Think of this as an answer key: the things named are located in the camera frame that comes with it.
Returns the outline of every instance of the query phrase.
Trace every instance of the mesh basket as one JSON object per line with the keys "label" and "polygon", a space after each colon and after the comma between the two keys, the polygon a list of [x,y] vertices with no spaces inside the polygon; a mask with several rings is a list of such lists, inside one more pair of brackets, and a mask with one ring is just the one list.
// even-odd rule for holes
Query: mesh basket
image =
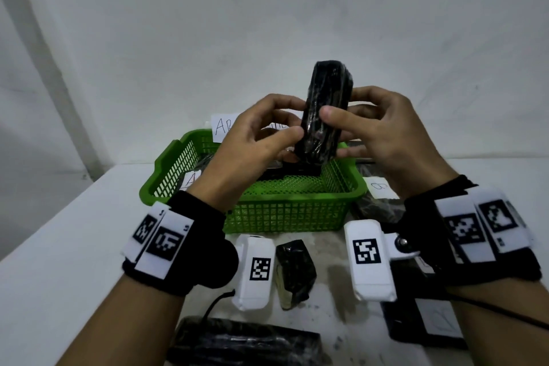
{"label": "mesh basket", "polygon": [[[154,162],[154,173],[141,187],[141,201],[166,203],[182,173],[198,157],[212,153],[211,130],[199,129],[172,141]],[[366,192],[366,183],[352,158],[333,160],[320,176],[287,175],[282,180],[257,181],[227,213],[225,233],[337,230],[349,205]]]}

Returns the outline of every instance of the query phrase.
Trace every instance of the person's left hand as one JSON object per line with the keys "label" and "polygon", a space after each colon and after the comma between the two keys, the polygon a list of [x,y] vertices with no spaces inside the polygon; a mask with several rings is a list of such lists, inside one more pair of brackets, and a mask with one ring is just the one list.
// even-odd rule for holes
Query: person's left hand
{"label": "person's left hand", "polygon": [[[187,190],[203,202],[225,212],[233,208],[246,188],[275,160],[297,162],[286,150],[304,135],[301,119],[281,109],[304,110],[305,101],[269,94],[241,113],[203,174]],[[265,128],[271,123],[289,126]]]}

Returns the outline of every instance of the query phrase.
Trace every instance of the hand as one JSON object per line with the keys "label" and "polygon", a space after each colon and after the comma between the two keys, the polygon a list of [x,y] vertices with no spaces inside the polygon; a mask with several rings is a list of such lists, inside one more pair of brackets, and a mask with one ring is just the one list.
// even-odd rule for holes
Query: hand
{"label": "hand", "polygon": [[342,129],[341,140],[360,138],[364,145],[338,149],[337,156],[373,158],[391,188],[402,198],[433,189],[458,176],[438,153],[413,109],[401,94],[376,86],[356,87],[347,111],[324,106],[321,119]]}
{"label": "hand", "polygon": [[[280,109],[304,110],[305,101],[293,96],[269,94],[241,113],[204,173],[188,189],[203,202],[225,212],[234,207],[246,188],[275,160],[297,162],[286,150],[303,137],[301,119]],[[265,128],[270,123],[289,126]]]}

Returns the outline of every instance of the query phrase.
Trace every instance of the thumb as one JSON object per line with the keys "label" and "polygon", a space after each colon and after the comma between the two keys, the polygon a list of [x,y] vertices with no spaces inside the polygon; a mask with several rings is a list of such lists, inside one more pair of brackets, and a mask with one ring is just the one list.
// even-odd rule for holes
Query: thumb
{"label": "thumb", "polygon": [[379,120],[360,117],[333,106],[321,107],[320,118],[330,126],[354,133],[360,138],[369,137],[372,127],[379,123]]}
{"label": "thumb", "polygon": [[257,141],[257,143],[265,149],[269,159],[272,160],[280,151],[289,146],[294,146],[303,138],[304,134],[305,132],[301,126],[291,126],[279,130],[277,133]]}

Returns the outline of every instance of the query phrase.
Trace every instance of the black cable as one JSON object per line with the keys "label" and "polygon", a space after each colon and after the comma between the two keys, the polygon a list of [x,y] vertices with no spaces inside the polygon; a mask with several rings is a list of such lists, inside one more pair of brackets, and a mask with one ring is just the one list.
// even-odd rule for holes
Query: black cable
{"label": "black cable", "polygon": [[539,328],[544,329],[544,330],[549,330],[549,324],[544,323],[543,321],[536,320],[535,318],[529,317],[527,315],[514,313],[514,312],[509,311],[508,309],[505,309],[505,308],[501,308],[501,307],[498,307],[498,306],[495,306],[495,305],[492,305],[492,304],[488,304],[488,303],[482,302],[482,301],[470,300],[469,298],[460,297],[460,296],[454,295],[452,293],[447,293],[446,295],[449,298],[449,300],[451,300],[451,301],[465,302],[467,304],[475,305],[477,307],[481,307],[481,308],[487,309],[489,311],[493,311],[497,314],[501,314],[501,315],[504,315],[506,317],[514,318],[515,320],[522,321],[524,323],[528,323],[528,324],[533,325],[535,327],[539,327]]}
{"label": "black cable", "polygon": [[222,293],[221,295],[219,295],[211,304],[210,304],[210,307],[206,310],[206,314],[204,314],[204,316],[202,317],[202,321],[200,322],[201,324],[204,324],[206,322],[206,320],[208,319],[208,315],[210,315],[211,311],[213,310],[213,308],[215,307],[215,305],[220,301],[222,300],[223,298],[229,298],[229,297],[234,297],[234,294],[236,294],[236,290],[232,290],[231,292],[229,293]]}

